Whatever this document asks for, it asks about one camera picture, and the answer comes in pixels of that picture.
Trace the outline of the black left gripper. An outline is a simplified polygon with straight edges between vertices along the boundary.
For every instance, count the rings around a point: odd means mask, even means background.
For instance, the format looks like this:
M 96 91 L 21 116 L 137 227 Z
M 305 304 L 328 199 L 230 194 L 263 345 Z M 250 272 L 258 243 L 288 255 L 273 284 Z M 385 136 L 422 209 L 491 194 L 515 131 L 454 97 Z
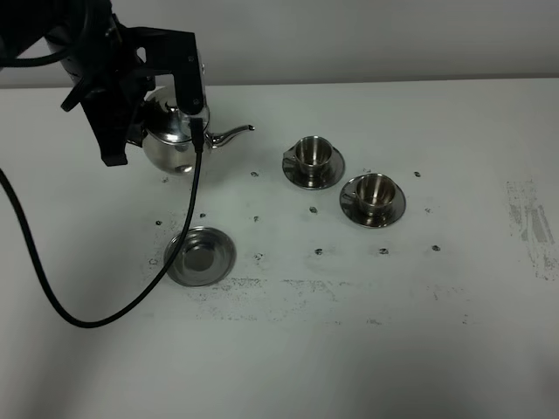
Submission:
M 144 96 L 153 85 L 133 70 L 141 65 L 130 29 L 118 21 L 95 21 L 83 42 L 61 64 L 73 88 L 61 104 L 81 106 L 108 167 L 128 164 L 126 143 L 142 147 Z

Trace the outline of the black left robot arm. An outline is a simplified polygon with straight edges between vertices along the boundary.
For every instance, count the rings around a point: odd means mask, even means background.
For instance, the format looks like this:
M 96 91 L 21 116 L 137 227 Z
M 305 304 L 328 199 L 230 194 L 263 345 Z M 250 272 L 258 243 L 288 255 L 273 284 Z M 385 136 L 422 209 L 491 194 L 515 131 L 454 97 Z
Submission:
M 62 109 L 83 109 L 108 167 L 127 164 L 128 137 L 153 82 L 131 78 L 141 60 L 111 2 L 1 3 L 1 67 L 54 63 L 60 63 L 73 82 Z

